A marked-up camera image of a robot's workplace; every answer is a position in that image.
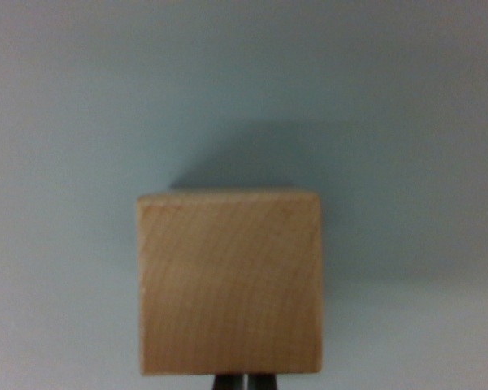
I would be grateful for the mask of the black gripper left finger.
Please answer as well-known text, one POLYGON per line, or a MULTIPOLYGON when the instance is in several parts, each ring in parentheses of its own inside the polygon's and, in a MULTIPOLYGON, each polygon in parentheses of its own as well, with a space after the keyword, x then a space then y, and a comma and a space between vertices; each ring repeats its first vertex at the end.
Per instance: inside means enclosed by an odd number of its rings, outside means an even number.
POLYGON ((245 375, 242 374, 217 374, 214 377, 212 390, 244 390, 245 375))

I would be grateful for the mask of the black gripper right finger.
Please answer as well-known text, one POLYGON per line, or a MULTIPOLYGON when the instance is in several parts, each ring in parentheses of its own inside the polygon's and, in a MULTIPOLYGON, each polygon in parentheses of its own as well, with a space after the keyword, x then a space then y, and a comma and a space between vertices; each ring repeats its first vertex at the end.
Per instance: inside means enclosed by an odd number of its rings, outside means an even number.
POLYGON ((249 374, 247 376, 248 390, 277 390, 277 376, 275 374, 249 374))

